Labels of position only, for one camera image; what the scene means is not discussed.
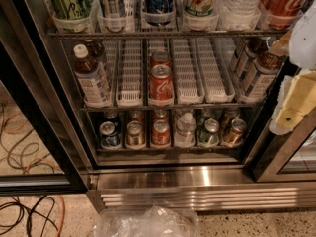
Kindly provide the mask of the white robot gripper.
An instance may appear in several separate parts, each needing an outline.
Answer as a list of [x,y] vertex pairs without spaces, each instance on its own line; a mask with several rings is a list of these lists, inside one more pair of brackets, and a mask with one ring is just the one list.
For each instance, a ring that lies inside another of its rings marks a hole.
[[292,29],[289,58],[292,64],[309,70],[284,77],[269,124],[275,135],[292,132],[316,107],[316,1]]

